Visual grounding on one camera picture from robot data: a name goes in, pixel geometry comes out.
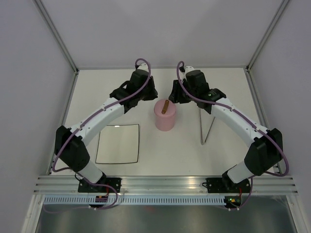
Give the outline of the pink lid with brown strap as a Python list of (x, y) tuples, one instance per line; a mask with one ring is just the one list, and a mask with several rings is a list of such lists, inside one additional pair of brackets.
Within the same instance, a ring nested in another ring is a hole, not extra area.
[(176, 105), (167, 99), (161, 99), (156, 102), (154, 106), (154, 113), (156, 117), (161, 119), (169, 119), (176, 115), (177, 108)]

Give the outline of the pink cylindrical lunch box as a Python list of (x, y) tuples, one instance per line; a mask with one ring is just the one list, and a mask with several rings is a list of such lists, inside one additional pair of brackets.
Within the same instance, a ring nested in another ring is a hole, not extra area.
[(175, 117), (169, 119), (161, 119), (155, 115), (155, 126), (163, 132), (170, 131), (175, 125)]

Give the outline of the steel food tongs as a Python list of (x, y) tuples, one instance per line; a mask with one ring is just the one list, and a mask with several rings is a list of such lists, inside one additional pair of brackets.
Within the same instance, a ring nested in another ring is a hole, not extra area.
[(200, 143), (205, 145), (211, 133), (215, 117), (199, 108)]

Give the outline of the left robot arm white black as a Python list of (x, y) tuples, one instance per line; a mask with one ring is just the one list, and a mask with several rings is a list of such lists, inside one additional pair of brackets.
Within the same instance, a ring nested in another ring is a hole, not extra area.
[(109, 98), (85, 120), (56, 130), (53, 172), (72, 170), (82, 176), (95, 192), (106, 187), (106, 175), (91, 161), (88, 144), (110, 122), (125, 115), (140, 101), (157, 98), (149, 68), (136, 67), (130, 79), (113, 90)]

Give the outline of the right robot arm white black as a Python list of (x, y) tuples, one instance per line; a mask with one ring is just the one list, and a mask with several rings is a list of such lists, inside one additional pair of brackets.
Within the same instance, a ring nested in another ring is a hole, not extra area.
[(245, 158), (222, 174), (222, 187), (228, 192), (241, 182), (260, 176), (283, 159), (282, 133), (256, 123), (243, 114), (225, 93), (210, 88), (202, 71), (191, 66), (177, 69), (177, 79), (169, 96), (173, 103), (195, 102), (214, 118), (221, 120), (248, 146)]

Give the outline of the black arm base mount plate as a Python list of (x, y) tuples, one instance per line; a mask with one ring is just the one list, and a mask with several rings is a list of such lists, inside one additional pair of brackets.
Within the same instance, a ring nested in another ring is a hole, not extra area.
[(122, 178), (107, 177), (100, 179), (98, 183), (91, 184), (86, 179), (79, 181), (78, 193), (119, 193), (121, 189)]

